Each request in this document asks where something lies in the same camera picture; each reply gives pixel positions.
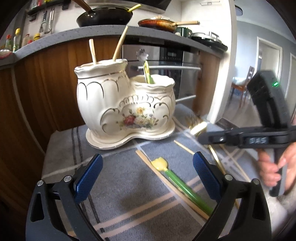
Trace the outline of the person's right hand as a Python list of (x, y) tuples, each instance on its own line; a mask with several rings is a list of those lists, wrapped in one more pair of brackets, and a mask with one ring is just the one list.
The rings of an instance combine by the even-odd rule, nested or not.
[(285, 193), (295, 185), (295, 143), (290, 144), (282, 154), (278, 164), (272, 163), (270, 156), (263, 149), (257, 149), (260, 176), (267, 187), (274, 187), (281, 180), (278, 170), (287, 165)]

